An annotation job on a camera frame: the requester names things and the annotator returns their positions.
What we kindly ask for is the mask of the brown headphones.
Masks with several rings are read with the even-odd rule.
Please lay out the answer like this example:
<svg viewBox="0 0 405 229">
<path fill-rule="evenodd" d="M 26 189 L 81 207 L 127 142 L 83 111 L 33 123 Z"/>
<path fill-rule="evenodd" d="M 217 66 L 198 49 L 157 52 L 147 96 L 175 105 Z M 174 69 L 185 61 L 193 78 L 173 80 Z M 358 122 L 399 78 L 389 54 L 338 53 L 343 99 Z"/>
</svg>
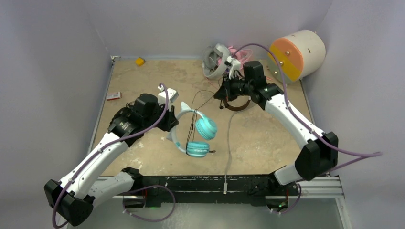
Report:
<svg viewBox="0 0 405 229">
<path fill-rule="evenodd" d="M 230 111 L 238 112 L 246 110 L 249 107 L 251 98 L 250 96 L 241 96 L 233 101 L 222 100 L 222 103 L 224 108 Z"/>
</svg>

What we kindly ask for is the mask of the black headphones with cable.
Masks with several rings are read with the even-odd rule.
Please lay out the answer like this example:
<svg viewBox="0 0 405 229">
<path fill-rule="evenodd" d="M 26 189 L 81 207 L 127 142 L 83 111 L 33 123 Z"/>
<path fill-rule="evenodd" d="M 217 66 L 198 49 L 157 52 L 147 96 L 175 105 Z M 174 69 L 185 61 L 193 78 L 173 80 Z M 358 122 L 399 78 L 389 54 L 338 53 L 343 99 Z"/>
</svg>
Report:
<svg viewBox="0 0 405 229">
<path fill-rule="evenodd" d="M 135 103 L 134 101 L 126 103 L 126 107 L 131 109 L 133 107 L 134 103 Z"/>
</svg>

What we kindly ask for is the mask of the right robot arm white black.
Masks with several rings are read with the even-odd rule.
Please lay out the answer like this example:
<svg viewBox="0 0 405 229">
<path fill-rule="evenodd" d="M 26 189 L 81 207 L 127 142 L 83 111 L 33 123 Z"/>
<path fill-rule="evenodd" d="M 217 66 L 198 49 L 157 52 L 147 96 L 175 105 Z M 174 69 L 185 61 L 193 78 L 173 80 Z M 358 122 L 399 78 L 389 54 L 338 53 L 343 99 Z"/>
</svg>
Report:
<svg viewBox="0 0 405 229">
<path fill-rule="evenodd" d="M 301 151 L 295 162 L 269 175 L 268 188 L 280 194 L 287 184 L 299 180 L 310 181 L 337 165 L 338 137 L 325 133 L 301 114 L 288 99 L 286 93 L 275 83 L 268 83 L 263 65 L 259 61 L 243 65 L 244 77 L 239 78 L 240 62 L 234 58 L 222 61 L 226 68 L 220 89 L 214 98 L 223 102 L 239 96 L 249 96 L 251 101 L 273 115 L 293 136 Z"/>
</svg>

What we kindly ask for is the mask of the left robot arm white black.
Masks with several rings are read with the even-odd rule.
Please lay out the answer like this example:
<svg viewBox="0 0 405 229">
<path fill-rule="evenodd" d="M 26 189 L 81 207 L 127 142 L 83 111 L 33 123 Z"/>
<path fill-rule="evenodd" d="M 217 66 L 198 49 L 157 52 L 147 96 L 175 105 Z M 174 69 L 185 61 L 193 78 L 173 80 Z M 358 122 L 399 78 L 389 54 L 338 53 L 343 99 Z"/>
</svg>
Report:
<svg viewBox="0 0 405 229">
<path fill-rule="evenodd" d="M 158 186 L 144 185 L 143 175 L 131 167 L 101 183 L 97 179 L 147 131 L 158 128 L 169 132 L 178 125 L 172 104 L 177 97 L 173 89 L 157 96 L 141 94 L 114 114 L 102 139 L 82 162 L 63 178 L 51 179 L 44 185 L 55 229 L 82 224 L 95 207 L 117 194 L 137 195 Z"/>
</svg>

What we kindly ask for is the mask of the pink headphones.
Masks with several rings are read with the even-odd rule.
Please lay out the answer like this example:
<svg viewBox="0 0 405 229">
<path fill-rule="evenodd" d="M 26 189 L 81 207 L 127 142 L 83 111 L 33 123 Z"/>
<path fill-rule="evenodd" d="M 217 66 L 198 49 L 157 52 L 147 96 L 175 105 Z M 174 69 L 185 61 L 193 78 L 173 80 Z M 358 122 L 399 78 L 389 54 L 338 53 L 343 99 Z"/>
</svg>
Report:
<svg viewBox="0 0 405 229">
<path fill-rule="evenodd" d="M 233 46 L 228 47 L 229 51 L 231 52 L 232 55 L 235 56 L 235 58 L 241 63 L 244 64 L 245 62 L 250 61 L 253 51 L 251 49 L 243 49 L 238 51 L 235 49 Z"/>
</svg>

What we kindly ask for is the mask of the teal white cat headphones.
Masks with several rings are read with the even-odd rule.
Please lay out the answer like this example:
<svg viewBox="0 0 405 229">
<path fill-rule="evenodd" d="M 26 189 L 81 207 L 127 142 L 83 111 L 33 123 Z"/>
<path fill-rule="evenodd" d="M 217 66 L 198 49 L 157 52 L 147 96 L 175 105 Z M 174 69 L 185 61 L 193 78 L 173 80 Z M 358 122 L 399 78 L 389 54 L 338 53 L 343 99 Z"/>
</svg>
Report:
<svg viewBox="0 0 405 229">
<path fill-rule="evenodd" d="M 181 108 L 176 115 L 176 119 L 180 120 L 187 113 L 192 114 L 185 146 L 182 146 L 177 138 L 176 127 L 173 127 L 166 137 L 167 140 L 174 143 L 178 150 L 190 157 L 203 158 L 208 153 L 215 153 L 215 150 L 210 149 L 207 141 L 213 140 L 216 137 L 218 127 L 211 118 L 200 111 L 212 98 L 213 96 L 197 108 L 192 108 L 185 102 L 181 102 Z"/>
</svg>

